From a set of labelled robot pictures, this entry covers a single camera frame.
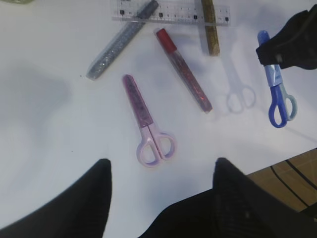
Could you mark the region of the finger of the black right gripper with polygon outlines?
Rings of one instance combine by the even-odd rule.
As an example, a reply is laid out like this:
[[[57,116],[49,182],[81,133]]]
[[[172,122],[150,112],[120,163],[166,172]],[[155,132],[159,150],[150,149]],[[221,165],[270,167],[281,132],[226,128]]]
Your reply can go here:
[[[272,38],[263,30],[258,33],[258,59],[264,66],[276,64],[281,69],[317,68],[317,5],[292,16]]]

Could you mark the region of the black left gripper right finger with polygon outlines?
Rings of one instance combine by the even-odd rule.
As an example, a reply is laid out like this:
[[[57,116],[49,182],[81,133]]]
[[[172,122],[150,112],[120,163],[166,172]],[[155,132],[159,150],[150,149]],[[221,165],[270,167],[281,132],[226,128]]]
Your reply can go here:
[[[315,238],[317,223],[256,185],[228,159],[215,163],[212,189],[164,209],[143,238]]]

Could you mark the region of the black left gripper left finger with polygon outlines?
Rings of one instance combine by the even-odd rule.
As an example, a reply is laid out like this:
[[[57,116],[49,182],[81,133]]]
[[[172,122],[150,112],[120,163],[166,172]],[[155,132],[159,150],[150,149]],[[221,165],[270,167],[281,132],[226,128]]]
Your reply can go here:
[[[111,162],[98,160],[72,186],[4,227],[2,238],[101,238],[111,203]]]

